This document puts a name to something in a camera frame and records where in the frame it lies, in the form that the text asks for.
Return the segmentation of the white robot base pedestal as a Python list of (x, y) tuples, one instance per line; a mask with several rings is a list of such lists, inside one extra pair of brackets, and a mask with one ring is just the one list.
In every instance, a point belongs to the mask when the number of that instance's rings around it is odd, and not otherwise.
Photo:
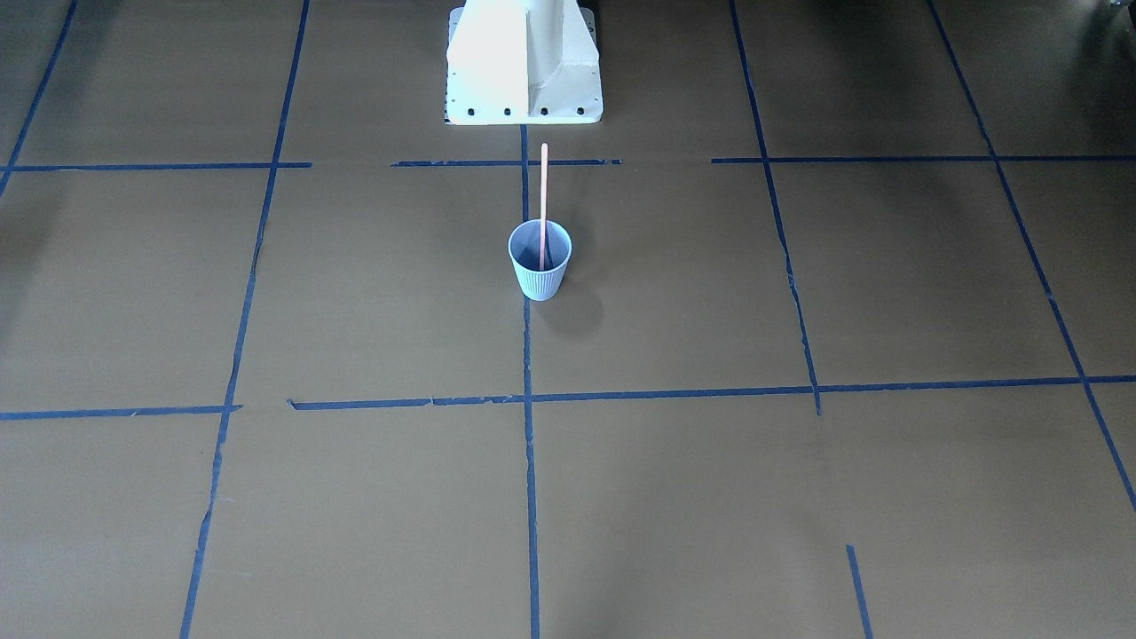
[(444, 121), (602, 121), (596, 13), (579, 1), (467, 1), (449, 13)]

